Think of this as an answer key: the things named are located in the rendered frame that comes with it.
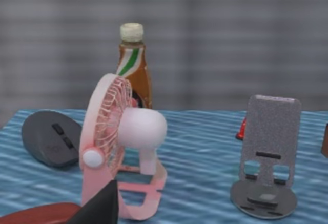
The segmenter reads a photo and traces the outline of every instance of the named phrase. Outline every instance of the sauce bottle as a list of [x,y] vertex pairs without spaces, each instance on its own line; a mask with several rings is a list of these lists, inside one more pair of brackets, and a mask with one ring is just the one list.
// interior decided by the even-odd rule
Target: sauce bottle
[[126,23],[120,27],[119,62],[116,74],[128,79],[132,96],[141,108],[152,108],[151,81],[145,60],[146,46],[142,39],[144,28],[139,23]]

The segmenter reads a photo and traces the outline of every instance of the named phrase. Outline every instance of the gray phone stand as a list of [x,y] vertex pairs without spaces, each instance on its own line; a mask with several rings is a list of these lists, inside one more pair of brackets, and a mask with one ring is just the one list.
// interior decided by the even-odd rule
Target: gray phone stand
[[[230,190],[232,203],[260,219],[280,219],[297,207],[291,190],[295,174],[301,103],[292,98],[254,95],[250,98],[242,143],[239,181]],[[245,172],[248,161],[260,163],[257,174]],[[278,178],[274,166],[288,166]]]

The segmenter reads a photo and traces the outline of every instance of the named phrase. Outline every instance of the fan grille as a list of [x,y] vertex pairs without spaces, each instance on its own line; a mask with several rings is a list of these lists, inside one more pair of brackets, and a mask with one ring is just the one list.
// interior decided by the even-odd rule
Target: fan grille
[[117,77],[108,87],[95,126],[95,145],[104,153],[113,176],[121,165],[125,148],[117,143],[117,130],[123,111],[132,106],[132,88],[128,80]]

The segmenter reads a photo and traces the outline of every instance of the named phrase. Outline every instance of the striped tablecloth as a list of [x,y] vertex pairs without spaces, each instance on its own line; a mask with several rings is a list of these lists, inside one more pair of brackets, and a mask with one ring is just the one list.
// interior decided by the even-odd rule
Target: striped tablecloth
[[[20,110],[0,131],[0,216],[33,206],[69,201],[79,203],[81,172],[78,166],[55,170],[36,162],[24,149],[21,126],[36,110]],[[82,124],[84,110],[57,110]],[[163,111],[168,136],[158,156],[169,177],[156,215],[144,223],[257,224],[230,202],[237,180],[241,142],[235,139],[244,112]],[[298,207],[275,223],[328,223],[328,159],[320,154],[328,112],[303,112],[293,190]],[[128,151],[126,161],[137,163]],[[120,174],[119,179],[147,180]],[[129,203],[142,196],[124,193]],[[134,223],[120,220],[119,223]]]

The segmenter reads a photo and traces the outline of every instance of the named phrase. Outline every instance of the green stripe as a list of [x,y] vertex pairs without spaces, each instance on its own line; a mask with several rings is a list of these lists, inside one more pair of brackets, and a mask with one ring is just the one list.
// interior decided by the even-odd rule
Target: green stripe
[[133,65],[134,65],[135,62],[137,61],[138,53],[139,53],[139,48],[133,49],[129,61],[128,61],[127,64],[124,66],[124,68],[122,68],[122,70],[121,70],[120,73],[118,74],[119,76],[123,76],[126,72],[129,71],[129,69],[131,69],[131,68],[133,67]]

